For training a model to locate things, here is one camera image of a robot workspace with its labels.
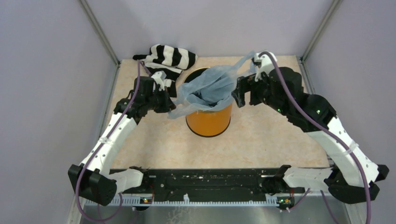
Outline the aluminium corner post right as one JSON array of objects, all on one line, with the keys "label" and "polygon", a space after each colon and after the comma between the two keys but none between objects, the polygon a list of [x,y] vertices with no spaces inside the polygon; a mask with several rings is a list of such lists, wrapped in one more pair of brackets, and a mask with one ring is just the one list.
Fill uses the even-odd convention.
[{"label": "aluminium corner post right", "polygon": [[300,57],[301,63],[305,63],[308,58],[310,57],[312,51],[314,50],[315,46],[317,45],[318,41],[320,40],[323,32],[325,31],[326,27],[328,26],[329,22],[331,21],[332,17],[334,16],[335,12],[340,7],[343,0],[332,0],[331,4],[324,15],[323,19],[321,20],[319,26],[317,27],[315,33],[313,34],[311,40],[308,43],[303,55]]}]

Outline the aluminium corner post left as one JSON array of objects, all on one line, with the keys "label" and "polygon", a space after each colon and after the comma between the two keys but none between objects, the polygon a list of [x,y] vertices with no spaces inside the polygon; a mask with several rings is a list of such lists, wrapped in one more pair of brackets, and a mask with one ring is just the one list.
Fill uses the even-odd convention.
[{"label": "aluminium corner post left", "polygon": [[102,29],[98,19],[96,18],[92,8],[90,7],[87,0],[78,0],[80,6],[82,7],[84,13],[86,14],[88,21],[90,22],[93,30],[95,31],[96,35],[98,36],[102,46],[104,47],[105,51],[111,58],[112,62],[119,67],[120,61],[116,56],[114,49],[112,48],[104,30]]}]

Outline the orange trash bin gold rim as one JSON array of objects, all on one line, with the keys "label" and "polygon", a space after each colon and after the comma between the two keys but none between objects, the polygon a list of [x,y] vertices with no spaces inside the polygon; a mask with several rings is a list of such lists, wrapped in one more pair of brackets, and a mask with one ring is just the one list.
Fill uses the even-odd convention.
[{"label": "orange trash bin gold rim", "polygon": [[206,138],[221,135],[230,125],[232,104],[220,111],[197,111],[185,116],[188,128]]}]

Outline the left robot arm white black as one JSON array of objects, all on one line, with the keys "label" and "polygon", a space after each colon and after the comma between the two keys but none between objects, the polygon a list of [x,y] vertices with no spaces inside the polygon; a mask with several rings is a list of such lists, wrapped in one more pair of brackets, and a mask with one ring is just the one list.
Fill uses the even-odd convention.
[{"label": "left robot arm white black", "polygon": [[72,187],[79,196],[106,206],[125,190],[134,188],[144,193],[149,189],[150,181],[140,168],[130,167],[113,174],[110,170],[127,136],[149,111],[168,113],[175,109],[170,98],[171,85],[172,80],[155,76],[135,79],[134,89],[117,102],[94,149],[79,165],[71,165],[68,170]]}]

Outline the translucent blue plastic bag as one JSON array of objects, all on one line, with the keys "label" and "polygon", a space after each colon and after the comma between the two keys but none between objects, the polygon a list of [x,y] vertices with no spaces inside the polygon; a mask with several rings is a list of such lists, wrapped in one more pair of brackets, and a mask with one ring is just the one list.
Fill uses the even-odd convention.
[{"label": "translucent blue plastic bag", "polygon": [[238,72],[246,61],[251,61],[255,52],[249,52],[234,65],[216,65],[206,69],[200,76],[177,88],[175,110],[168,113],[169,119],[177,119],[198,111],[217,112],[229,106],[234,98],[237,78],[255,73],[253,63],[245,72]]}]

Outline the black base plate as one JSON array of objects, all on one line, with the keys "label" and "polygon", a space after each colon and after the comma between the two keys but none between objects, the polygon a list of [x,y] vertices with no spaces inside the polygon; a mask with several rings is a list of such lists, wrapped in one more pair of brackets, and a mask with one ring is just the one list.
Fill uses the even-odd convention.
[{"label": "black base plate", "polygon": [[123,191],[147,194],[154,202],[182,201],[188,195],[192,202],[265,201],[267,196],[304,193],[306,187],[290,187],[283,180],[286,166],[280,168],[226,169],[143,169],[142,184]]}]

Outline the aluminium corner post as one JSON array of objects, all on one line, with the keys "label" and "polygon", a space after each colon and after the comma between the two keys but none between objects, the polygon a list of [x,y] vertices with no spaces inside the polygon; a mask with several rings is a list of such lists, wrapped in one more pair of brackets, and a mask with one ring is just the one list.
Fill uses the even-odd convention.
[{"label": "aluminium corner post", "polygon": [[111,58],[112,62],[119,67],[120,61],[116,56],[114,49],[112,48],[104,30],[102,29],[98,19],[96,18],[92,8],[90,7],[87,0],[78,0],[80,6],[82,7],[84,13],[86,14],[88,21],[90,22],[93,30],[95,31],[96,35],[98,36],[102,46],[104,47],[105,51]]},{"label": "aluminium corner post", "polygon": [[328,26],[329,22],[331,21],[332,17],[334,16],[335,12],[340,7],[343,0],[332,0],[331,4],[324,15],[323,19],[321,20],[319,26],[317,27],[315,33],[313,34],[311,40],[308,43],[303,55],[300,57],[301,63],[305,63],[308,58],[310,57],[312,51],[314,50],[315,46],[317,45],[318,41],[320,40],[323,32],[325,31],[326,27]]}]

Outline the aluminium frame rail front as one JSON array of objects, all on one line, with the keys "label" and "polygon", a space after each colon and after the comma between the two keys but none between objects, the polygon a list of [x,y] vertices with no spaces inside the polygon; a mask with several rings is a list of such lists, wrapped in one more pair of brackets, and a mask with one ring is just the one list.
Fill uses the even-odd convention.
[{"label": "aluminium frame rail front", "polygon": [[69,224],[362,224],[364,216],[354,205],[343,204],[329,194],[265,196],[261,201],[199,202],[192,193],[175,201],[160,202],[152,194],[116,196],[107,206],[81,200],[73,206]]}]

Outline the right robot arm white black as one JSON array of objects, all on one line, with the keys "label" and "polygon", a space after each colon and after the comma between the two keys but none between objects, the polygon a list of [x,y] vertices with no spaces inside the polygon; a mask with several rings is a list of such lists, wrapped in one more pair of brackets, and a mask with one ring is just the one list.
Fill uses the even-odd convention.
[{"label": "right robot arm white black", "polygon": [[360,150],[324,97],[304,92],[299,73],[288,67],[281,67],[280,71],[292,96],[309,119],[290,102],[275,70],[262,73],[258,80],[253,74],[239,77],[232,92],[237,106],[245,105],[245,94],[249,92],[250,105],[262,103],[285,116],[314,139],[334,165],[329,168],[283,165],[273,177],[264,180],[264,191],[275,194],[292,188],[309,188],[327,191],[347,204],[375,200],[380,191],[377,182],[387,177],[389,168],[375,164]]}]

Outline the black white striped cloth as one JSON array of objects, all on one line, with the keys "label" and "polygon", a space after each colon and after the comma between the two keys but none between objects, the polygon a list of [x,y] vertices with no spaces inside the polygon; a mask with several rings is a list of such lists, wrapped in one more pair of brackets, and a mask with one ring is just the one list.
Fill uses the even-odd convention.
[{"label": "black white striped cloth", "polygon": [[147,55],[134,55],[133,59],[144,64],[149,76],[163,71],[165,83],[171,98],[177,97],[176,81],[183,71],[190,69],[197,61],[198,55],[183,48],[156,44]]}]

